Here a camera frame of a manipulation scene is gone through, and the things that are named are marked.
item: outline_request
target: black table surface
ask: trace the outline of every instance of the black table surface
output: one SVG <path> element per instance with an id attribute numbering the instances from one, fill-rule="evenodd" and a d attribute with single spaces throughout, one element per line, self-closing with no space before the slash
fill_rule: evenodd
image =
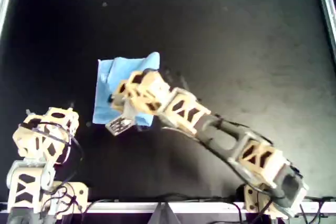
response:
<path id="1" fill-rule="evenodd" d="M 213 112 L 271 138 L 309 195 L 335 194 L 336 77 L 325 30 L 319 0 L 10 0 L 0 43 L 0 200 L 20 159 L 12 134 L 25 110 L 72 102 L 86 152 L 74 181 L 91 188 L 90 199 L 234 193 L 242 183 L 234 173 L 178 133 L 113 137 L 88 123 L 98 59 L 153 51 Z"/>

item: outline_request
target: blue cloth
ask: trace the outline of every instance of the blue cloth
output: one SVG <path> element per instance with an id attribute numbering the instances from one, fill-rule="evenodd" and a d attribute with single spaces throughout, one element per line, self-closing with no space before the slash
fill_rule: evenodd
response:
<path id="1" fill-rule="evenodd" d="M 108 97 L 114 93 L 121 80 L 128 79 L 133 71 L 142 71 L 146 68 L 158 69 L 159 66 L 160 54 L 158 52 L 153 52 L 142 59 L 117 57 L 113 60 L 98 60 L 95 110 L 92 122 L 107 124 L 120 116 L 119 111 L 111 109 Z M 152 122 L 153 116 L 145 113 L 139 113 L 135 118 L 135 123 L 141 126 L 151 126 Z"/>

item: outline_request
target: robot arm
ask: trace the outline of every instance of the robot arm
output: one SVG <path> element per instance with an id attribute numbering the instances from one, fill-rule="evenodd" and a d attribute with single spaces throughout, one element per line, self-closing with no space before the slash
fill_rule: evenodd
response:
<path id="1" fill-rule="evenodd" d="M 122 113 L 106 124 L 113 135 L 133 126 L 139 112 L 156 115 L 169 127 L 199 142 L 233 169 L 246 184 L 244 195 L 248 211 L 256 211 L 256 205 L 261 209 L 270 200 L 272 203 L 265 213 L 272 218 L 294 216 L 299 211 L 308 186 L 282 151 L 250 128 L 211 114 L 192 93 L 171 88 L 159 72 L 133 72 L 128 80 L 120 82 L 109 102 L 113 109 Z M 234 147 L 224 149 L 218 140 L 207 136 L 205 130 L 208 127 L 235 138 Z"/>
<path id="2" fill-rule="evenodd" d="M 69 108 L 49 108 L 45 115 L 28 112 L 13 140 L 24 159 L 14 161 L 7 175 L 7 223 L 55 223 L 63 215 L 81 213 L 87 206 L 83 183 L 54 181 L 55 164 L 64 163 L 71 136 L 78 128 L 78 114 Z M 60 162 L 64 149 L 64 161 Z"/>

